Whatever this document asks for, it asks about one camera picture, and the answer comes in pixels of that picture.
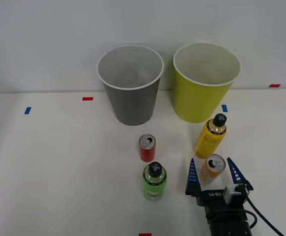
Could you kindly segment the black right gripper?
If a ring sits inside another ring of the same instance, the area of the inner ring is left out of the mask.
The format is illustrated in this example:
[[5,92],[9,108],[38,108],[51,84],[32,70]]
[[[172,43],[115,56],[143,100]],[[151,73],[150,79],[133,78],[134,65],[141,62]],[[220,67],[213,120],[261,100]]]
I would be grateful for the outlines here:
[[246,199],[246,188],[249,191],[253,191],[254,188],[230,157],[227,158],[227,162],[233,183],[244,184],[245,186],[226,186],[224,189],[202,191],[195,162],[192,158],[189,166],[185,194],[188,196],[196,196],[197,204],[202,207],[242,208]]

